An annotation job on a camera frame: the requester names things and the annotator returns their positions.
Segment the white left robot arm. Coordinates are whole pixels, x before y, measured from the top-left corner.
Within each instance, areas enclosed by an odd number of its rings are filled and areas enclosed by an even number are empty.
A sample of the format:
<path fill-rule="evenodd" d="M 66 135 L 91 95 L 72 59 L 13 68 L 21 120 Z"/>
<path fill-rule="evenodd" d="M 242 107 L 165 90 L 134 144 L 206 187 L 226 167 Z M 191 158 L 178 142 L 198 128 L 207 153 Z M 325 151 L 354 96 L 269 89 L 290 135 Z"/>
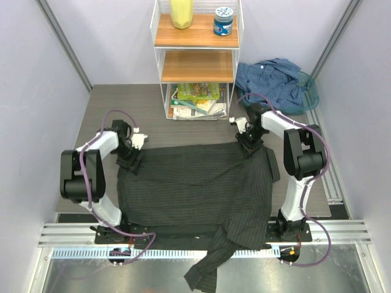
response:
<path fill-rule="evenodd" d="M 119 167 L 137 175 L 148 135 L 123 120 L 114 120 L 110 128 L 99 130 L 83 146 L 65 150 L 60 156 L 60 195 L 86 208 L 109 237 L 118 244 L 129 239 L 130 228 L 123 212 L 106 193 L 103 160 L 116 155 Z"/>

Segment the black pinstripe long sleeve shirt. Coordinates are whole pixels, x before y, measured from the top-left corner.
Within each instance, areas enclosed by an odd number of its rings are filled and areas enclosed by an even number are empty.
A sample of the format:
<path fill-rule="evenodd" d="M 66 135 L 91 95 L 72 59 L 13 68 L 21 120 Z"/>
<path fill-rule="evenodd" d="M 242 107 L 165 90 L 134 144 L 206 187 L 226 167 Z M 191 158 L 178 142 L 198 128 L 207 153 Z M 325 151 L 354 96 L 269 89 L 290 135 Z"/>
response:
<path fill-rule="evenodd" d="M 272 149 L 244 155 L 237 142 L 147 149 L 138 173 L 120 167 L 119 207 L 142 226 L 215 225 L 208 253 L 185 275 L 191 289 L 214 292 L 217 269 L 243 248 L 261 250 L 280 178 Z"/>

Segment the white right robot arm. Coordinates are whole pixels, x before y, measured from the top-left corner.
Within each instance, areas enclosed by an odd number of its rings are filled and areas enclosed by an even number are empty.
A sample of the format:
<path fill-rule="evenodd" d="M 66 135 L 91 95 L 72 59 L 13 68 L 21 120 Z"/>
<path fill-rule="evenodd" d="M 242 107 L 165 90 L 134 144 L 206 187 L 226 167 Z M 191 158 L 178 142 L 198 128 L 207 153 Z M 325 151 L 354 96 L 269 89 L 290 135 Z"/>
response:
<path fill-rule="evenodd" d="M 230 117 L 238 128 L 236 139 L 248 156 L 260 149 L 262 136 L 272 132 L 283 140 L 283 165 L 289 174 L 287 194 L 276 220 L 277 237 L 290 241 L 305 230 L 310 190 L 329 161 L 318 125 L 304 125 L 275 109 L 250 104 L 247 117 Z"/>

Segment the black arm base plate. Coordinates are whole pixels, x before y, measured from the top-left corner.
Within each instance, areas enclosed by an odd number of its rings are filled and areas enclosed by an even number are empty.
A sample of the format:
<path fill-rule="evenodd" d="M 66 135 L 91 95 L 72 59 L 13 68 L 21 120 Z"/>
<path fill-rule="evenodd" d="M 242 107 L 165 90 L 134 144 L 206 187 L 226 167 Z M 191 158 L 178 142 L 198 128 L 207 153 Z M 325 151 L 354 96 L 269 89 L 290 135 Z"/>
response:
<path fill-rule="evenodd" d="M 267 219 L 260 215 L 238 214 L 215 225 L 143 226 L 122 220 L 119 230 L 91 226 L 95 244 L 128 244 L 155 250 L 209 250 L 216 241 L 227 241 L 238 249 L 260 250 L 271 242 L 311 242 L 312 234 L 306 219 L 286 221 L 282 216 Z"/>

